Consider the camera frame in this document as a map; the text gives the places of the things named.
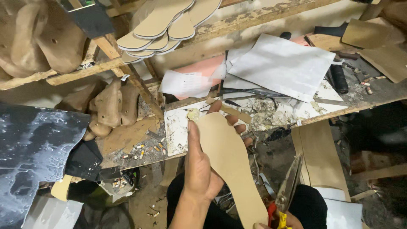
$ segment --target scissors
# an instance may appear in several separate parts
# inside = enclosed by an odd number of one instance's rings
[[[271,227],[273,213],[278,211],[280,215],[280,222],[278,223],[277,229],[292,229],[291,227],[287,227],[287,211],[290,207],[291,201],[293,200],[298,180],[300,179],[303,161],[304,156],[302,154],[294,159],[285,176],[285,180],[278,191],[276,200],[269,205],[267,209],[269,214],[269,227]]]

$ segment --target metal scissor blade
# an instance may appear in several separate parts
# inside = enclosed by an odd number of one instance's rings
[[[283,213],[287,212],[293,199],[298,180],[300,179],[303,158],[304,156],[301,154],[294,159],[278,191],[275,203],[278,210]]]

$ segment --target cigarette butt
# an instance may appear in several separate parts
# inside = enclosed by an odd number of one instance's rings
[[[372,92],[372,90],[370,89],[370,87],[367,87],[367,88],[366,88],[366,91],[368,92],[368,95],[373,94],[373,92]]]
[[[367,78],[367,79],[365,79],[365,80],[363,80],[363,82],[369,82],[370,80],[372,80],[373,79],[373,77],[369,77],[369,78]]]

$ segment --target yellow scissor handle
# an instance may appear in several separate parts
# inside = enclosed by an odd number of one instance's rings
[[[280,212],[280,222],[278,223],[277,229],[292,229],[287,227],[287,214]]]

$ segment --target white paper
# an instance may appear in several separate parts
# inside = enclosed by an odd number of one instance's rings
[[[336,188],[313,187],[321,194],[324,199],[346,201],[345,192]]]
[[[334,57],[317,47],[262,34],[228,73],[309,103]]]
[[[362,229],[362,204],[324,199],[327,229]]]
[[[199,74],[182,74],[168,70],[165,72],[158,91],[181,97],[205,97],[212,87],[213,79],[199,76]]]

